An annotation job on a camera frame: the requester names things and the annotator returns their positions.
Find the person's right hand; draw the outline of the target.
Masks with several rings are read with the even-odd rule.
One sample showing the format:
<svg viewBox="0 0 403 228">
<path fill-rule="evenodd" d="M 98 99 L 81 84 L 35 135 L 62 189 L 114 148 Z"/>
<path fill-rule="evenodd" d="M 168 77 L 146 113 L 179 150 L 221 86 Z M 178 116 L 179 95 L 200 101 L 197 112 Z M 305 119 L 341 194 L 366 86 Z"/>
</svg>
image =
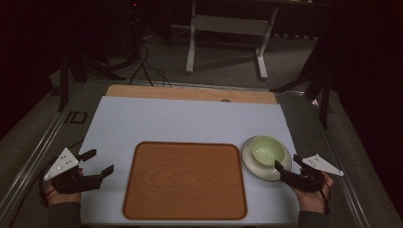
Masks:
<svg viewBox="0 0 403 228">
<path fill-rule="evenodd" d="M 330 212 L 329 200 L 334 181 L 327 173 L 322 172 L 322 175 L 324 177 L 324 183 L 320 191 L 309 193 L 302 192 L 292 187 L 292 190 L 297 196 L 299 209 L 301 211 L 317 212 L 321 214 L 328 214 Z"/>
</svg>

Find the white metal stand frame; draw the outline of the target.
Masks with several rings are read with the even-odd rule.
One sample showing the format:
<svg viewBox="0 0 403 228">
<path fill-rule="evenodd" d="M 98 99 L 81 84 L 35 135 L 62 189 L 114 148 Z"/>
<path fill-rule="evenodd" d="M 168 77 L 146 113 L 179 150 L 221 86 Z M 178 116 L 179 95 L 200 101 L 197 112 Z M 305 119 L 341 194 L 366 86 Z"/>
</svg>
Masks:
<svg viewBox="0 0 403 228">
<path fill-rule="evenodd" d="M 259 76 L 262 80 L 266 80 L 268 78 L 268 74 L 264 61 L 264 51 L 266 50 L 277 14 L 278 8 L 273 8 L 271 10 L 268 20 L 202 15 L 197 14 L 197 0 L 192 0 L 190 43 L 187 53 L 185 71 L 187 73 L 192 73 L 194 71 L 197 30 L 254 35 L 262 38 L 260 47 L 256 49 L 256 60 L 259 69 Z"/>
</svg>

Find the aluminium floor rail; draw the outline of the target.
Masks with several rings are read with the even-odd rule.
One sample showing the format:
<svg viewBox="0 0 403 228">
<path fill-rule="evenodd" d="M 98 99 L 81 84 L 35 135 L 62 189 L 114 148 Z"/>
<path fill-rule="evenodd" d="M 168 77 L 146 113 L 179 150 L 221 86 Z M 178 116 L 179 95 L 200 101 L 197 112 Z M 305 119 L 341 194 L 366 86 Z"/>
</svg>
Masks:
<svg viewBox="0 0 403 228">
<path fill-rule="evenodd" d="M 363 211 L 361 203 L 357 197 L 356 190 L 352 186 L 350 177 L 348 172 L 346 171 L 341 158 L 338 155 L 338 151 L 333 142 L 332 136 L 327 129 L 321 123 L 320 118 L 318 117 L 320 108 L 317 100 L 308 101 L 308 105 L 310 107 L 311 113 L 315 119 L 316 126 L 319 129 L 319 132 L 322 136 L 322 140 L 326 144 L 327 151 L 325 152 L 326 158 L 328 161 L 337 167 L 339 170 L 342 170 L 343 176 L 336 176 L 336 184 L 342 192 L 344 200 L 346 201 L 349 207 L 349 213 L 353 217 L 356 228 L 371 228 L 369 221 Z"/>
<path fill-rule="evenodd" d="M 0 142 L 0 226 L 8 227 L 18 214 L 36 181 L 38 167 L 85 86 L 72 87 L 61 111 L 58 99 L 47 96 Z"/>
</svg>

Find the black floor bracket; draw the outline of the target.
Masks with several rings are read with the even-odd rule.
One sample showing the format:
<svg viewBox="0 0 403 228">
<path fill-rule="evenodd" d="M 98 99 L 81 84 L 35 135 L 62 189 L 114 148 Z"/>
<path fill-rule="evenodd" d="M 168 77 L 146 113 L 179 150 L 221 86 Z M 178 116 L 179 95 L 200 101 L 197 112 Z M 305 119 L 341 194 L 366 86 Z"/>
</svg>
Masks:
<svg viewBox="0 0 403 228">
<path fill-rule="evenodd" d="M 69 111 L 64 123 L 65 124 L 84 124 L 87 119 L 87 113 L 86 112 L 80 112 L 80 111 Z"/>
</svg>

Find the brown wooden tray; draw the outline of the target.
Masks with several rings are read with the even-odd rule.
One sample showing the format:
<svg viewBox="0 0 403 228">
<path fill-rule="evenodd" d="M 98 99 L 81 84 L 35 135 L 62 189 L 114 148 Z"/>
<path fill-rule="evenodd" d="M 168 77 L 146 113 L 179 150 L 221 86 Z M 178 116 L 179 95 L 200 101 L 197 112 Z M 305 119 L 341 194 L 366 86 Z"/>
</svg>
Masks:
<svg viewBox="0 0 403 228">
<path fill-rule="evenodd" d="M 238 148 L 228 143 L 139 143 L 123 214 L 131 220 L 244 219 L 247 202 Z"/>
</svg>

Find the white plate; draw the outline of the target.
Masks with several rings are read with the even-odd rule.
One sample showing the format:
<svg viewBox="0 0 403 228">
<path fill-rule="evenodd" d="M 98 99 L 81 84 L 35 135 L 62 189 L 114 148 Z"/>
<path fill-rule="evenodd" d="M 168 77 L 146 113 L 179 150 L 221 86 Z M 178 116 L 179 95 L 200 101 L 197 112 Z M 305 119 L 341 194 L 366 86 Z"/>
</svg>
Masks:
<svg viewBox="0 0 403 228">
<path fill-rule="evenodd" d="M 268 149 L 273 154 L 270 164 L 256 158 L 255 153 L 261 148 Z M 280 173 L 275 168 L 274 161 L 278 161 L 287 171 L 290 171 L 292 167 L 291 156 L 287 148 L 270 136 L 255 136 L 248 139 L 241 149 L 241 156 L 247 169 L 265 181 L 280 180 Z"/>
</svg>

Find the black tripod stand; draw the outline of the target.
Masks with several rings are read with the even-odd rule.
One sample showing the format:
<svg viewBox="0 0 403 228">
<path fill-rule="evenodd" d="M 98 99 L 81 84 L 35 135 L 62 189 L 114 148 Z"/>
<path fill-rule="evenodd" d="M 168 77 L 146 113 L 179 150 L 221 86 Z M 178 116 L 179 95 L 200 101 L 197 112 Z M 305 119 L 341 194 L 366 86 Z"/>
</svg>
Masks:
<svg viewBox="0 0 403 228">
<path fill-rule="evenodd" d="M 95 69 L 109 79 L 123 79 L 123 77 L 116 75 L 105 66 L 102 66 L 101 64 L 91 60 L 88 56 L 85 56 L 83 52 L 77 50 L 76 48 L 70 47 L 68 49 L 65 49 L 61 52 L 60 55 L 59 111 L 64 110 L 67 106 L 69 98 L 69 73 L 72 74 L 73 78 L 77 82 L 86 82 L 88 76 L 84 69 L 84 64 L 88 64 L 90 68 Z"/>
<path fill-rule="evenodd" d="M 321 94 L 319 119 L 324 128 L 328 127 L 327 113 L 329 108 L 331 82 L 333 79 L 333 70 L 330 66 L 318 66 L 310 72 L 302 70 L 298 78 L 286 85 L 271 88 L 271 92 L 283 93 L 290 88 L 310 82 L 303 96 L 308 100 L 314 100 L 318 94 Z"/>
</svg>

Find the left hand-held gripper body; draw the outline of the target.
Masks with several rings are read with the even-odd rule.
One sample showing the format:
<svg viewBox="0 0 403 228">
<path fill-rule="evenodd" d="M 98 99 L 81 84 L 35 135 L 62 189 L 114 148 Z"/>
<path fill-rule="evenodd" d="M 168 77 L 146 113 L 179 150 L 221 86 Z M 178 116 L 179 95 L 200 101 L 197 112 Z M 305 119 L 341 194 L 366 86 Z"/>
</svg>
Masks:
<svg viewBox="0 0 403 228">
<path fill-rule="evenodd" d="M 43 176 L 44 181 L 50 181 L 54 188 L 63 194 L 73 194 L 99 189 L 102 183 L 101 175 L 83 176 L 79 171 L 80 155 L 74 155 L 65 148 L 55 158 L 50 169 Z"/>
</svg>

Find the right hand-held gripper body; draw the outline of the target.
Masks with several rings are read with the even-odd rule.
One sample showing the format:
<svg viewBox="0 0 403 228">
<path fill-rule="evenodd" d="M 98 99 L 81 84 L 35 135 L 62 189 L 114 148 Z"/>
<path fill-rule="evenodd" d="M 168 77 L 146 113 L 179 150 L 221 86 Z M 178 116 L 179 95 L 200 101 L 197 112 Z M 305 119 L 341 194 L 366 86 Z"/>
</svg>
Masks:
<svg viewBox="0 0 403 228">
<path fill-rule="evenodd" d="M 325 161 L 318 154 L 309 158 L 303 158 L 303 165 L 300 166 L 300 173 L 296 174 L 284 168 L 280 173 L 280 180 L 295 187 L 302 192 L 315 193 L 322 189 L 324 177 L 322 172 L 342 177 L 344 172 Z"/>
</svg>

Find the white table mat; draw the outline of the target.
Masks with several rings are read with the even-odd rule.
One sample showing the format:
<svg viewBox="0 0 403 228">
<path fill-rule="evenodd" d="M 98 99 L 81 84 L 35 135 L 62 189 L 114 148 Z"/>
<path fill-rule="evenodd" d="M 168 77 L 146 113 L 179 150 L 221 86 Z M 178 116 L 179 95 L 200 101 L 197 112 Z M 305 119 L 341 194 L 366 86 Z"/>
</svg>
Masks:
<svg viewBox="0 0 403 228">
<path fill-rule="evenodd" d="M 125 189 L 135 148 L 141 142 L 230 143 L 241 149 L 251 137 L 274 136 L 296 154 L 279 104 L 202 102 L 104 96 L 80 152 L 97 149 L 82 163 L 86 174 L 114 164 L 101 190 L 84 193 L 83 224 L 100 225 L 281 225 L 297 223 L 298 205 L 281 181 L 265 181 L 242 166 L 247 213 L 235 220 L 130 220 Z"/>
</svg>

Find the person's left hand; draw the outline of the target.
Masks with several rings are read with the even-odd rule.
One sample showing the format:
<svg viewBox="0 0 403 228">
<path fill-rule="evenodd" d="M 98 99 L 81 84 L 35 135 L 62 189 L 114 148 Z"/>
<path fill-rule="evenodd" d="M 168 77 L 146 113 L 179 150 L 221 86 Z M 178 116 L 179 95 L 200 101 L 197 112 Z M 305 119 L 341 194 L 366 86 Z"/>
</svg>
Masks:
<svg viewBox="0 0 403 228">
<path fill-rule="evenodd" d="M 80 203 L 82 200 L 82 194 L 81 193 L 73 193 L 73 194 L 59 193 L 54 188 L 52 183 L 50 182 L 46 189 L 46 198 L 48 201 L 48 206 L 52 206 L 52 205 L 59 204 L 59 203 L 65 203 L 65 202 Z"/>
</svg>

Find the light green bowl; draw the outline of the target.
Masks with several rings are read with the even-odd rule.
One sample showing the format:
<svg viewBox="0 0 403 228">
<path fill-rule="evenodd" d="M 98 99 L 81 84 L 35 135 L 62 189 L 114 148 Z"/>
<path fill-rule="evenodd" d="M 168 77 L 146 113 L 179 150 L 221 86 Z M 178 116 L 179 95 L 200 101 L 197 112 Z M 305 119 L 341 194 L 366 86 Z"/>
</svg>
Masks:
<svg viewBox="0 0 403 228">
<path fill-rule="evenodd" d="M 285 158 L 283 144 L 271 136 L 257 136 L 251 142 L 252 156 L 265 166 L 274 167 L 275 162 Z"/>
</svg>

